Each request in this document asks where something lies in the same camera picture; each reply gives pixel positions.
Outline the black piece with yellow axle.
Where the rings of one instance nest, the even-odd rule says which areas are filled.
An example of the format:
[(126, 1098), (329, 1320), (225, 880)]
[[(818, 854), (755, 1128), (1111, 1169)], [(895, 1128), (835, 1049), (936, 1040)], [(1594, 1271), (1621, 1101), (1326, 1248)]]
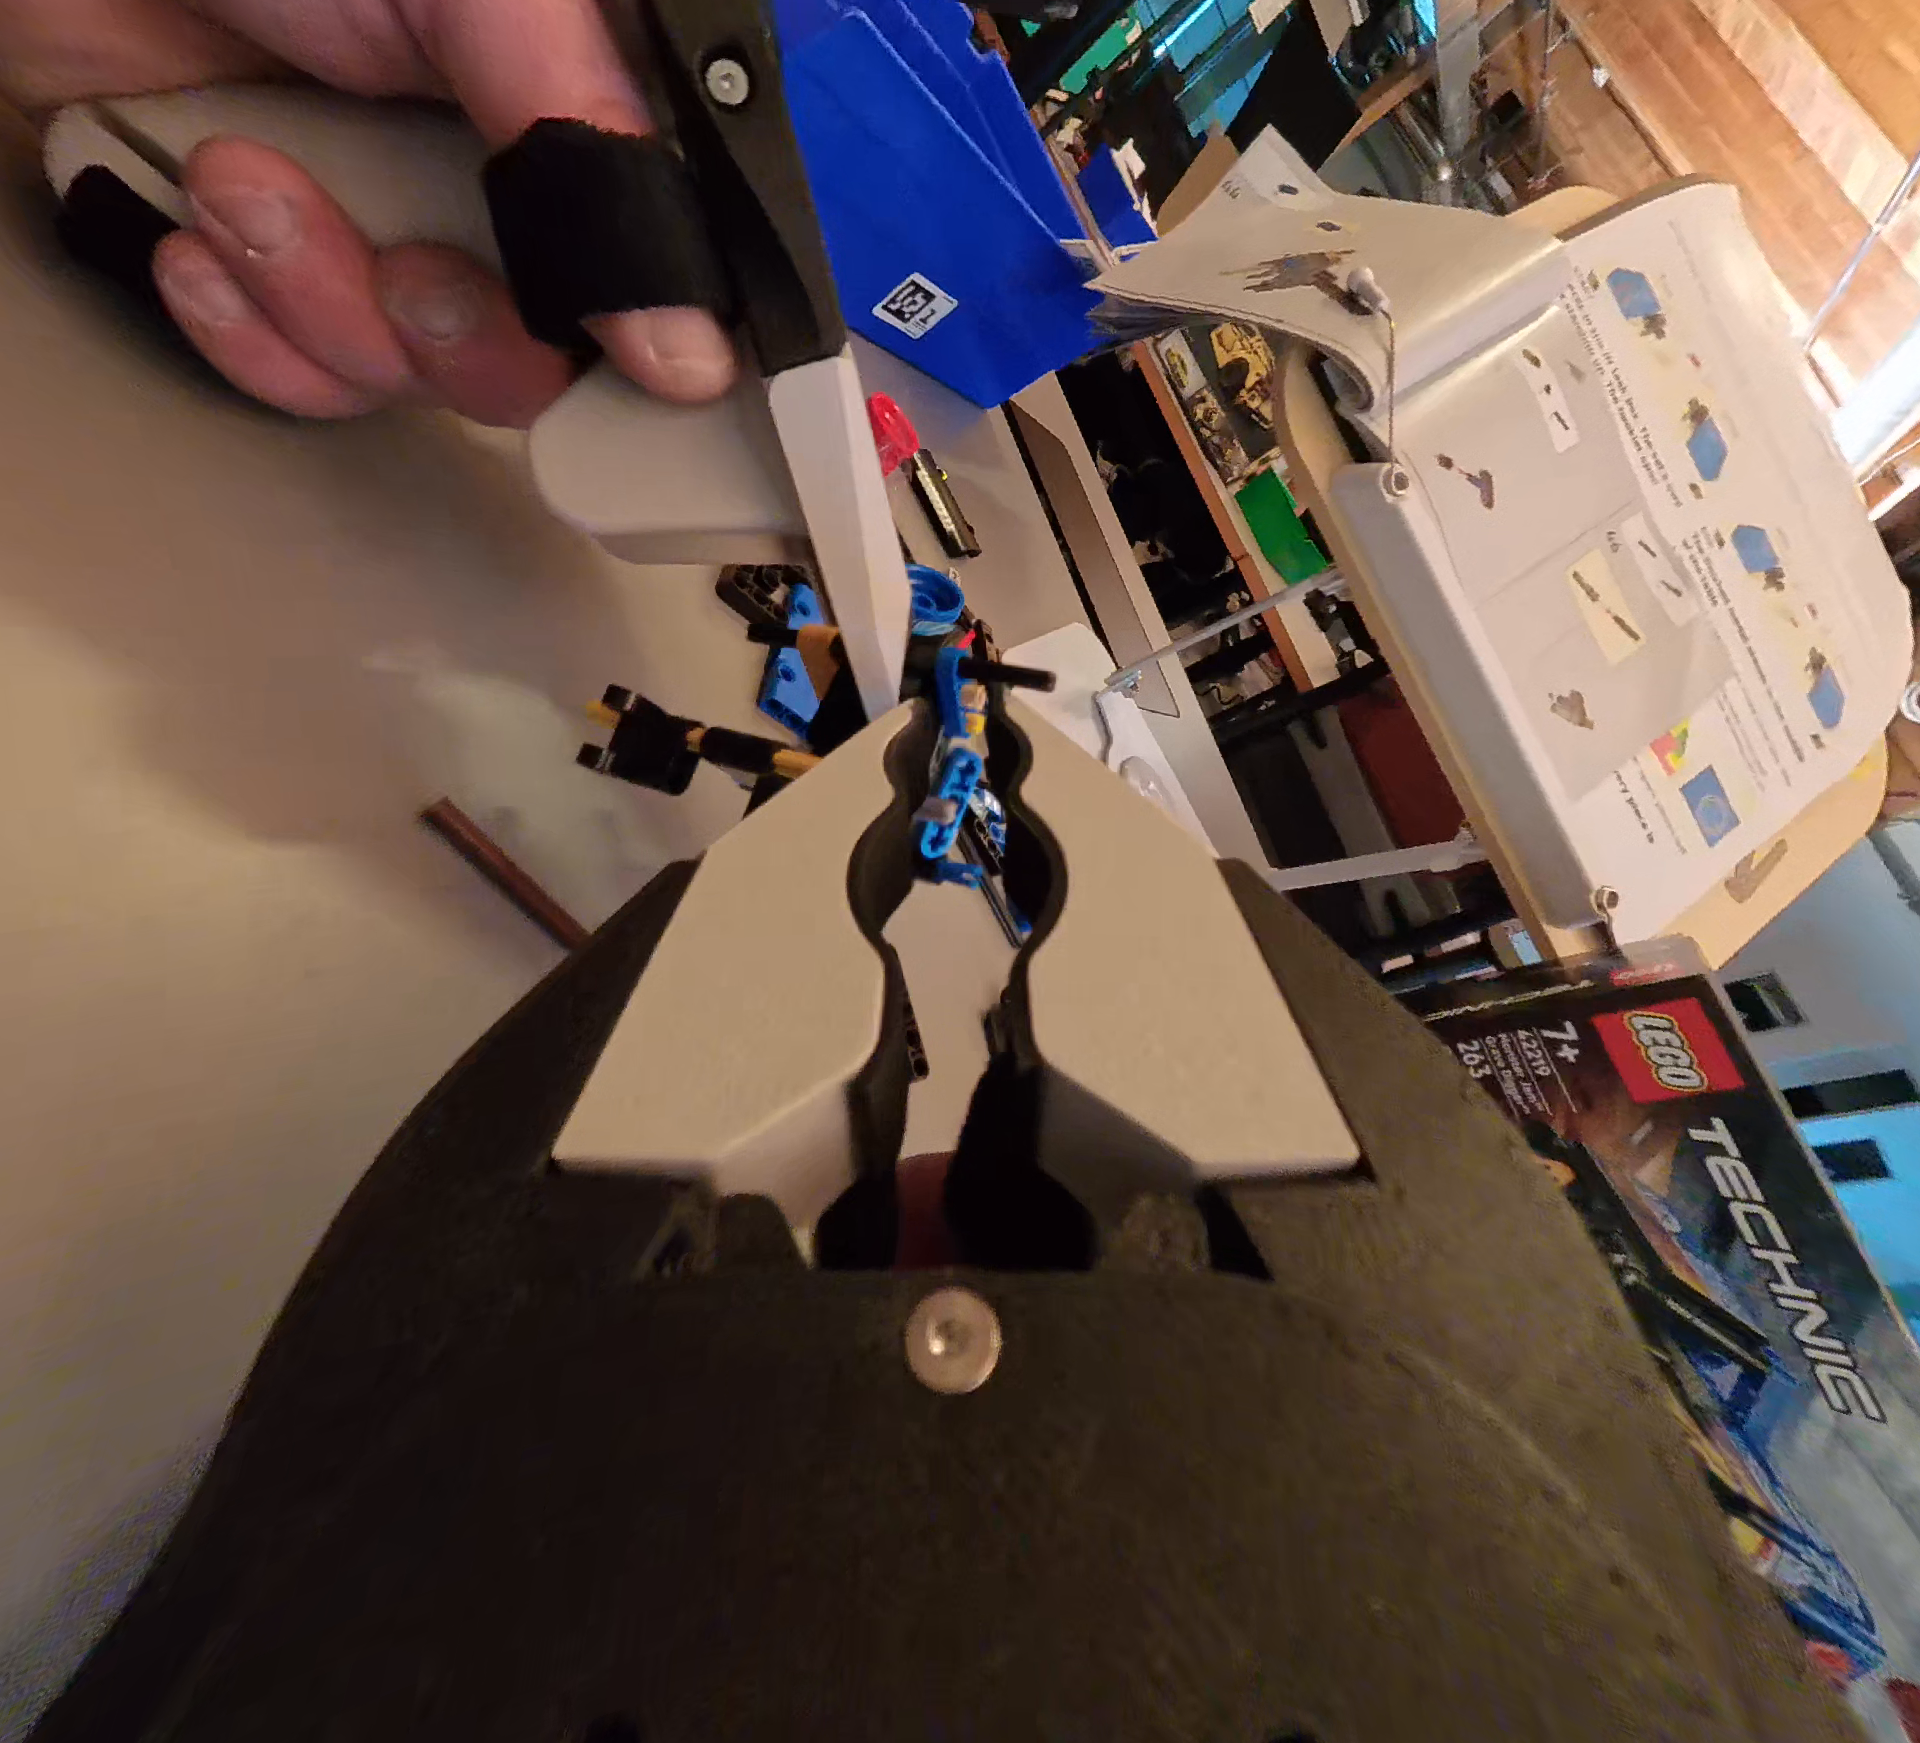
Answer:
[(680, 717), (621, 685), (591, 703), (589, 717), (598, 741), (580, 747), (576, 765), (657, 795), (685, 795), (702, 766), (756, 788), (764, 780), (785, 786), (824, 762), (812, 750)]

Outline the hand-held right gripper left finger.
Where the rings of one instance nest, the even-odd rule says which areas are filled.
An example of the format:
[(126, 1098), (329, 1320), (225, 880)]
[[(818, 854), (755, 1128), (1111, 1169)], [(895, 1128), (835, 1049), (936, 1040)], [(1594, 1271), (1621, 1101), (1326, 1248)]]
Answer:
[(568, 1174), (764, 1198), (828, 1270), (899, 1258), (920, 706), (707, 846), (566, 1118)]

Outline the small brick assembly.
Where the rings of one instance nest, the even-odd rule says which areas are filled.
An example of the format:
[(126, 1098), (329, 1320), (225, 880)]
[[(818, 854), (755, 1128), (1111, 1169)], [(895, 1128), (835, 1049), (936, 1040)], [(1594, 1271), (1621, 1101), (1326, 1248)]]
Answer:
[(1052, 693), (1056, 672), (1010, 665), (985, 648), (983, 627), (908, 643), (908, 693), (934, 710), (927, 795), (911, 814), (911, 862), (930, 885), (979, 891), (1005, 940), (1033, 927), (1006, 889), (1010, 819), (990, 766), (994, 707), (1010, 689)]

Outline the toy truck set box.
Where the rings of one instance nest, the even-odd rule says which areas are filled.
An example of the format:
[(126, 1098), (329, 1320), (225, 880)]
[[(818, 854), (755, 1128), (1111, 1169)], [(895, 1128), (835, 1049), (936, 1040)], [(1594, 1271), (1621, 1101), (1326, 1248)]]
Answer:
[(1563, 1183), (1810, 1661), (1916, 1737), (1916, 1334), (1715, 979), (1602, 956), (1402, 1003)]

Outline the blue curved panel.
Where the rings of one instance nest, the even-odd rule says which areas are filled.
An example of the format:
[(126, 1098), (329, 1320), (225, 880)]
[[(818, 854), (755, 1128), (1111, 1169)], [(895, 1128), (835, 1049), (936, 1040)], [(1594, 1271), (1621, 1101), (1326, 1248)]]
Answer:
[[(785, 625), (790, 627), (824, 623), (818, 592), (808, 582), (790, 585), (783, 614)], [(808, 737), (812, 724), (821, 707), (821, 697), (795, 645), (766, 648), (766, 661), (760, 674), (756, 707), (766, 721), (773, 721), (783, 732), (790, 732), (795, 738), (804, 741)]]

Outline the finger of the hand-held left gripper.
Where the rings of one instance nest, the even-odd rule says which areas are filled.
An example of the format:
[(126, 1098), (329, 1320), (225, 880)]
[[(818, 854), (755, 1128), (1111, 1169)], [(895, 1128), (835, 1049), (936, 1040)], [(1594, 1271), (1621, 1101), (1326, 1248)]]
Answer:
[(867, 721), (899, 706), (911, 585), (851, 345), (766, 384), (826, 601)]

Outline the blue storage bin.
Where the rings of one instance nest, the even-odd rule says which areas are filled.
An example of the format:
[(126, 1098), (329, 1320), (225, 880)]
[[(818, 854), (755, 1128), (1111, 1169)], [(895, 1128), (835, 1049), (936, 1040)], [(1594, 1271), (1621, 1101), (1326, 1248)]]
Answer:
[(1083, 218), (970, 7), (773, 2), (850, 329), (983, 410), (1109, 349)]

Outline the grey desk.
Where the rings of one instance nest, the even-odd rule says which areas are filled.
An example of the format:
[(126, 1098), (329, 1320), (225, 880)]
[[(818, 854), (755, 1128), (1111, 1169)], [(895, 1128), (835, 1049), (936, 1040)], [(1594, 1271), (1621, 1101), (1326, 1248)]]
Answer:
[(5, 1737), (721, 1737), (806, 1701), (732, 1594), (846, 1539), (922, 1572), (885, 1736), (1231, 1730), (1168, 1555), (905, 1553), (850, 1465), (903, 1398), (800, 1451), (836, 1531), (644, 1546), (899, 1282), (660, 1271), (680, 1192), (549, 1160), (640, 917), (540, 980), (411, 815), (553, 780), (666, 612), (446, 423), (191, 379), (48, 218), (5, 146)]

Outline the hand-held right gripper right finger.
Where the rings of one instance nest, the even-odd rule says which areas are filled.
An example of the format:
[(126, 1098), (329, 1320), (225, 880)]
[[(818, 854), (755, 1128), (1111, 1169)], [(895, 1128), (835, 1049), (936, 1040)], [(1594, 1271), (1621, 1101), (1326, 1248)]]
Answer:
[(956, 1254), (1087, 1271), (1129, 1218), (1364, 1176), (1364, 1147), (1232, 872), (1037, 703), (997, 721), (1023, 940), (956, 1147)]

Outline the black curved panel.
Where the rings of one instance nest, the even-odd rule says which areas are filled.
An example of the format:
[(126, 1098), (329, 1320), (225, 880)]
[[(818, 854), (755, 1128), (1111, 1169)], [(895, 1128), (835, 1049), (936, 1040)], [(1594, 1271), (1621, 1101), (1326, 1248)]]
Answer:
[(913, 450), (900, 466), (900, 473), (948, 559), (976, 560), (980, 556), (979, 533), (974, 519), (966, 515), (948, 471), (936, 464), (932, 450)]

